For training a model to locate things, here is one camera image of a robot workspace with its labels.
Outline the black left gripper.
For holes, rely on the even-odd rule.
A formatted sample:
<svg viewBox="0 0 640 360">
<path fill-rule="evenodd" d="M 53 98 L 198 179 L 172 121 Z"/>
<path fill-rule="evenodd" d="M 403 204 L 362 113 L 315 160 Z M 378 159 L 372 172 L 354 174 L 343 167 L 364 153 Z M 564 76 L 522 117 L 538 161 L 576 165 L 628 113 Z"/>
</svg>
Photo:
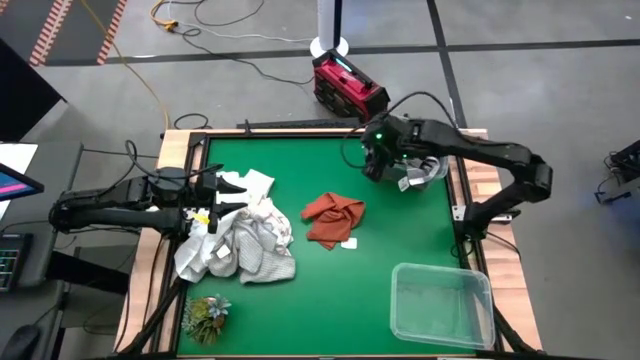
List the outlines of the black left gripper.
<svg viewBox="0 0 640 360">
<path fill-rule="evenodd" d="M 208 209 L 208 232 L 217 233 L 223 218 L 245 208 L 247 203 L 222 202 L 216 204 L 216 193 L 218 195 L 231 195 L 245 192 L 245 188 L 228 182 L 222 176 L 216 177 L 214 173 L 203 173 L 199 175 L 195 183 L 190 185 L 187 204 L 191 207 Z"/>
</svg>

